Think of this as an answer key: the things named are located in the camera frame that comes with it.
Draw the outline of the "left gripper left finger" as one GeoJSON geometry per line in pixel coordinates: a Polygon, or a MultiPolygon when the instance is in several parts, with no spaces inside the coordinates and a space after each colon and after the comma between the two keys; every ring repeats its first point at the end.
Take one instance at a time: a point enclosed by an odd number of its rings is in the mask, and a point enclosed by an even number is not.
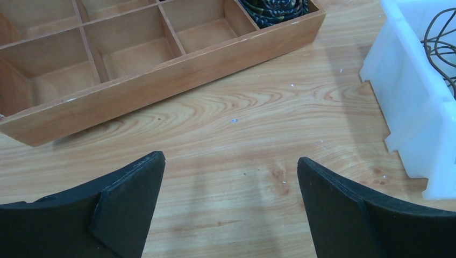
{"type": "Polygon", "coordinates": [[[1,205],[1,257],[141,257],[165,171],[161,151],[34,202],[1,205]]]}

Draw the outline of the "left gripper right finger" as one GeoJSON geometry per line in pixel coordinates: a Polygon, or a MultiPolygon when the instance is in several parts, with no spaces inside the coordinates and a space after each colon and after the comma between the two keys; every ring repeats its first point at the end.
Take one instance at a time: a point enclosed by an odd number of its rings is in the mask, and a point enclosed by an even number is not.
{"type": "Polygon", "coordinates": [[[455,212],[388,196],[308,157],[297,177],[318,257],[455,257],[455,212]]]}

